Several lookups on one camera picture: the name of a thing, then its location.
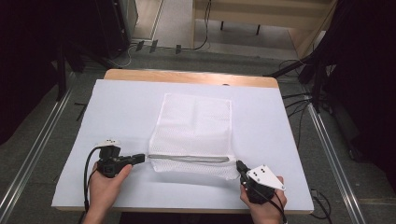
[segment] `white plastic bag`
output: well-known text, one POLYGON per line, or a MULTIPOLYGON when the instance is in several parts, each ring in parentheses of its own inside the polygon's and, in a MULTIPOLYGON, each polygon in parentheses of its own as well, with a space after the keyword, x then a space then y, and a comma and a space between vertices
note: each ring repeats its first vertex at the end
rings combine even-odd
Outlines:
POLYGON ((236 179, 230 100, 165 94, 148 149, 157 172, 177 171, 236 179))

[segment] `wrist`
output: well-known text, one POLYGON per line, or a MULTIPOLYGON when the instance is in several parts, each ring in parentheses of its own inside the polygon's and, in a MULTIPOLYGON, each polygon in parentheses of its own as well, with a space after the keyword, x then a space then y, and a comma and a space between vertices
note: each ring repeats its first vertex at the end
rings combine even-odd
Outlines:
POLYGON ((106 211, 90 208, 85 215, 84 224, 102 224, 106 217, 106 211))

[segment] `hand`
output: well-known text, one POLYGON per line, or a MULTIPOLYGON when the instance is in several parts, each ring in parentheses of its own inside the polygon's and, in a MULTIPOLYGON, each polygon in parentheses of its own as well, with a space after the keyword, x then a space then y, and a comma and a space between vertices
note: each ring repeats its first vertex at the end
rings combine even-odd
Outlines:
MULTIPOLYGON (((283 183, 282 176, 278 176, 277 178, 280 180, 280 182, 283 183)), ((283 206, 285 206, 288 200, 285 196, 284 191, 280 189, 276 189, 275 194, 279 197, 283 206)), ((274 197, 271 200, 281 208, 282 205, 280 204, 279 199, 274 195, 274 197)), ((282 219, 282 215, 272 204, 251 203, 248 200, 248 195, 245 190, 245 187, 242 185, 241 185, 241 200, 250 209, 250 214, 255 224, 279 224, 280 220, 282 219)))
MULTIPOLYGON (((93 166, 92 171, 95 171, 96 167, 97 164, 93 166)), ((122 182, 131 170, 132 165, 128 164, 114 178, 107 178, 98 171, 92 175, 90 181, 90 210, 84 223, 102 223, 108 210, 120 194, 122 182)))

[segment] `chair leg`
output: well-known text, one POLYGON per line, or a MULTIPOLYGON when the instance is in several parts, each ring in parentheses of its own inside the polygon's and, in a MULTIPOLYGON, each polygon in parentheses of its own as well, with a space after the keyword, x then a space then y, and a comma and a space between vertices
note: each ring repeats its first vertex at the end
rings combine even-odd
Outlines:
POLYGON ((260 25, 258 25, 258 26, 257 26, 256 35, 258 35, 258 34, 259 34, 259 31, 260 31, 260 25))

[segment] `wooden table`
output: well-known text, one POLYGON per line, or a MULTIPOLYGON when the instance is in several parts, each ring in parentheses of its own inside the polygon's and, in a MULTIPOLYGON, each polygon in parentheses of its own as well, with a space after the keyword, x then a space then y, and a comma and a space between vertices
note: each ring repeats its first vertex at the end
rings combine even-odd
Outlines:
MULTIPOLYGON (((205 18, 208 0, 193 0, 192 41, 195 20, 205 18)), ((337 0, 212 0, 210 20, 233 21, 289 28, 297 55, 306 56, 321 31, 327 30, 337 0)))
MULTIPOLYGON (((118 69, 108 70, 105 80, 97 80, 95 84, 52 206, 65 211, 84 210, 83 167, 93 143, 111 137, 121 141, 121 155, 147 154, 163 95, 168 92, 230 99, 233 103, 231 146, 236 158, 250 168, 266 164, 276 175, 285 177, 287 214, 313 211, 303 167, 274 78, 118 69)), ((97 160, 97 154, 92 155, 90 167, 97 160)), ((147 161, 134 167, 113 209, 244 214, 249 210, 239 199, 239 185, 239 179, 181 172, 157 173, 147 161)))

